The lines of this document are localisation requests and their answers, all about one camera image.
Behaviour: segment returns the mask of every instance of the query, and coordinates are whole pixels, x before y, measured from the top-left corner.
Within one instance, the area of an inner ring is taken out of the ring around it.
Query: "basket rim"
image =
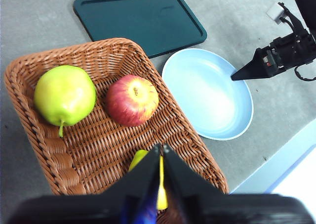
[[[41,167],[44,171],[44,174],[51,186],[52,191],[55,194],[67,194],[67,188],[63,185],[62,178],[59,176],[57,170],[54,165],[53,160],[51,159],[51,156],[49,155],[49,151],[45,150],[46,148],[46,143],[45,143],[45,138],[43,135],[40,133],[40,128],[38,126],[38,123],[31,118],[30,116],[30,107],[28,106],[28,103],[26,101],[26,98],[22,97],[21,94],[18,91],[18,78],[19,74],[14,73],[13,71],[18,72],[19,70],[22,69],[22,66],[18,67],[18,65],[21,65],[21,61],[26,60],[26,59],[31,59],[32,62],[37,62],[41,61],[45,55],[56,53],[66,53],[66,54],[71,54],[75,53],[76,50],[80,48],[80,51],[83,50],[88,50],[90,48],[104,48],[108,45],[130,45],[134,47],[136,50],[141,52],[139,56],[147,61],[154,69],[154,65],[152,62],[149,60],[149,58],[146,56],[142,48],[132,40],[126,39],[126,38],[111,38],[111,39],[106,39],[106,40],[101,40],[101,41],[95,41],[95,42],[87,42],[83,44],[77,44],[77,45],[72,45],[72,46],[66,46],[62,48],[55,48],[51,50],[45,50],[42,52],[35,52],[27,55],[20,56],[13,61],[10,62],[10,64],[7,66],[4,74],[4,83],[5,87],[9,93],[10,99],[14,105],[14,108],[16,112],[18,113],[19,119],[24,127],[25,132],[27,133],[29,142],[32,145],[32,148],[38,158],[38,161],[41,164]],[[177,109],[182,113],[181,115],[186,119],[188,122],[190,128],[196,133],[196,131],[193,129],[190,121],[187,119],[185,114],[182,112],[181,108],[177,104],[176,100],[173,98],[172,94],[170,94],[175,105],[177,106]],[[221,174],[221,179],[222,179],[222,187],[221,190],[223,192],[228,192],[228,185],[226,178],[224,174],[222,173],[221,169],[217,165],[216,161],[212,157],[210,151],[206,148],[205,144],[201,140],[201,138],[198,136],[198,134],[193,134],[194,139],[197,139],[201,144],[203,144],[204,150],[202,151],[206,156],[208,160],[213,160],[214,161],[214,166],[216,166],[216,169],[218,169],[218,173]]]

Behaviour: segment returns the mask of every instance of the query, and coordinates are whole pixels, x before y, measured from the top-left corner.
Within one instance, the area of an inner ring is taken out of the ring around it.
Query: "pear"
[[[71,126],[93,110],[96,101],[95,86],[80,67],[62,65],[50,69],[39,79],[34,91],[34,105],[51,124]]]

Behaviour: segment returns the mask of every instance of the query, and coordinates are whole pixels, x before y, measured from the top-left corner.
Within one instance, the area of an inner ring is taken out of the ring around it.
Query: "plate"
[[[230,140],[250,126],[253,101],[245,81],[232,81],[236,69],[222,57],[198,48],[173,54],[162,78],[203,137]]]

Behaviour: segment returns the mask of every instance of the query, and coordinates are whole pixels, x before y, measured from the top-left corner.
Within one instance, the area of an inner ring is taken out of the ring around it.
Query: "red apple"
[[[110,117],[123,126],[146,122],[158,107],[158,93],[153,84],[141,77],[127,75],[110,85],[105,98]]]

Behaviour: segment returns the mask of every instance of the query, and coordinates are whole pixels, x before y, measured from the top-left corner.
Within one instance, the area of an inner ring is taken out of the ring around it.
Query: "apple stem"
[[[64,126],[64,121],[61,121],[60,126],[59,126],[59,132],[58,132],[59,137],[63,137],[63,126]]]
[[[138,95],[138,89],[136,87],[134,87],[134,92],[135,92],[135,95],[137,96]]]

